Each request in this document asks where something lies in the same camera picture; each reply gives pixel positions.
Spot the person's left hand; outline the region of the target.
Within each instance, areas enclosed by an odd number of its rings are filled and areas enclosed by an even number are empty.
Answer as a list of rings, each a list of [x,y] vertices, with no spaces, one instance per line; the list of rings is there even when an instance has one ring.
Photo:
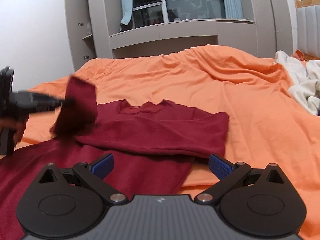
[[[4,128],[8,128],[15,131],[15,134],[13,136],[14,146],[16,146],[22,140],[28,119],[28,115],[20,120],[14,120],[12,118],[1,118],[1,130]]]

